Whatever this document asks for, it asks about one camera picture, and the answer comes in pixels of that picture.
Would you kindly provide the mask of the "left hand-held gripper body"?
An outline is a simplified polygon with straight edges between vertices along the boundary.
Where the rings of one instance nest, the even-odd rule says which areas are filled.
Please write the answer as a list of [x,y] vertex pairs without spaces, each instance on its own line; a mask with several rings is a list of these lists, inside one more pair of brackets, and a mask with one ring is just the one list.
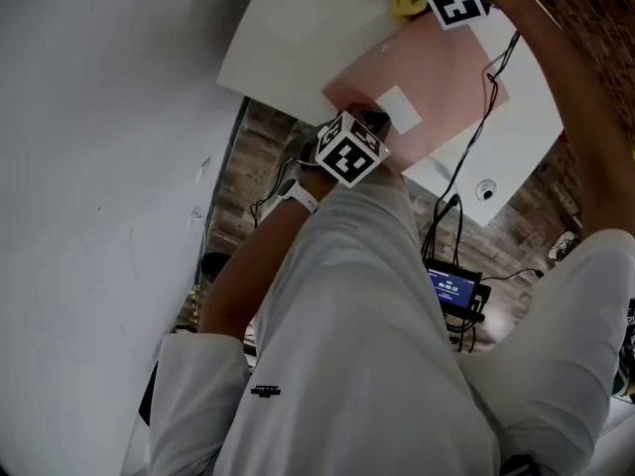
[[342,111],[317,133],[317,163],[347,187],[354,187],[391,152],[351,113]]

